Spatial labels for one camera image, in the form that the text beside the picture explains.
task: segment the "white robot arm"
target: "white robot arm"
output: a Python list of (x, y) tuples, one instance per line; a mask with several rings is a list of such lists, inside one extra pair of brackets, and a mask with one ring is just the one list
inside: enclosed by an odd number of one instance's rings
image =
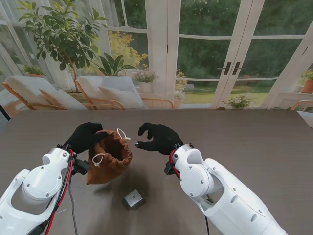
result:
[[(173, 153), (183, 191), (223, 235), (287, 235), (261, 199), (232, 173), (186, 144)], [(223, 188), (216, 203), (207, 195)]]
[[(70, 154), (60, 148), (53, 148), (43, 156), (43, 165), (32, 171), (22, 170), (13, 179), (0, 199), (0, 235), (39, 235), (39, 227), (47, 221), (61, 193), (61, 171), (69, 164)], [(33, 215), (14, 208), (11, 200), (22, 187), (24, 202), (31, 205), (51, 200), (47, 209), (39, 215)]]

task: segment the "red cable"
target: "red cable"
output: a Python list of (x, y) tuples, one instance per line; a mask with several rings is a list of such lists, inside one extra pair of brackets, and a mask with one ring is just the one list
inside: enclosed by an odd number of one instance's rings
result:
[[(173, 161), (173, 155), (175, 153), (176, 149), (174, 149), (171, 154), (170, 154), (170, 163), (173, 163), (174, 164), (174, 161)], [(180, 179), (180, 173), (177, 171), (177, 169), (175, 168), (175, 166), (173, 166), (173, 170), (175, 172), (175, 174), (177, 175), (177, 177)]]
[[(71, 156), (74, 156), (73, 150), (69, 149), (69, 151), (70, 151)], [(70, 167), (69, 167), (68, 176), (67, 176), (67, 183), (66, 183), (66, 185), (65, 185), (63, 194), (62, 194), (62, 196), (61, 196), (61, 198), (60, 198), (60, 201), (58, 202), (57, 206), (60, 206), (60, 204), (62, 203), (62, 201), (63, 201), (63, 199), (64, 199), (64, 197), (65, 197), (65, 194), (66, 194), (66, 191), (67, 191), (67, 188), (68, 188), (70, 179), (71, 179), (71, 177), (72, 177), (72, 174), (71, 174), (71, 173), (72, 173), (73, 165), (74, 165), (74, 160), (72, 159), (72, 160), (70, 161)], [(51, 215), (51, 218), (50, 218), (50, 221), (49, 221), (49, 225), (48, 225), (48, 227), (47, 227), (47, 230), (45, 231), (45, 235), (47, 235), (47, 234), (49, 233), (49, 231), (50, 231), (50, 228), (51, 228), (51, 226), (52, 226), (52, 222), (53, 222), (55, 213), (56, 213), (56, 211)]]

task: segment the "white drawstring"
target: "white drawstring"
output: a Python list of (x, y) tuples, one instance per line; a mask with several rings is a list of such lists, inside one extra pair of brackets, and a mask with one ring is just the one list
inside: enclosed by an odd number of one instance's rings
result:
[(103, 160), (103, 156), (101, 156), (100, 162), (96, 163), (96, 162), (94, 161), (94, 158), (97, 157), (97, 156), (99, 156), (99, 155), (105, 156), (104, 153), (98, 153), (97, 155), (95, 155), (95, 156), (92, 158), (92, 162), (93, 162), (94, 166), (97, 167), (97, 168), (100, 168), (100, 163), (101, 163), (102, 160)]
[(122, 130), (119, 129), (119, 128), (117, 128), (117, 133), (118, 133), (118, 135), (120, 136), (121, 139), (126, 139), (126, 140), (129, 140), (129, 141), (131, 140), (131, 138), (130, 138), (130, 137), (127, 137), (126, 134), (125, 134), (125, 132), (122, 131)]

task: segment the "table surface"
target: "table surface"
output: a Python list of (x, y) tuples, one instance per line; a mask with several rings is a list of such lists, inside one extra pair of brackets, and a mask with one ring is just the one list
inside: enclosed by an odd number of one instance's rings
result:
[[(75, 175), (72, 193), (80, 235), (205, 235), (205, 220), (175, 176), (163, 173), (167, 156), (136, 149), (145, 122), (168, 125), (204, 158), (219, 161), (267, 205), (289, 233), (312, 234), (313, 131), (297, 112), (211, 111), (22, 111), (0, 133), (0, 193), (22, 169), (42, 164), (42, 155), (64, 143), (84, 122), (121, 128), (132, 138), (133, 160), (126, 172), (105, 185), (86, 185)], [(87, 159), (87, 152), (79, 155)], [(121, 200), (133, 189), (147, 202), (127, 211)], [(74, 234), (68, 194), (50, 235)], [(217, 231), (211, 225), (211, 234)]]

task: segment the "brown pouch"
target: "brown pouch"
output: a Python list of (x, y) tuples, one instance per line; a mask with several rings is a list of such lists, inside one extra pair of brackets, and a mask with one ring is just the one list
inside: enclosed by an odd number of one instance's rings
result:
[(122, 139), (117, 131), (102, 130), (97, 133), (106, 132), (109, 136), (96, 143), (93, 148), (89, 149), (88, 162), (90, 170), (87, 174), (87, 185), (104, 184), (120, 176), (132, 160), (132, 152), (128, 148), (128, 142)]

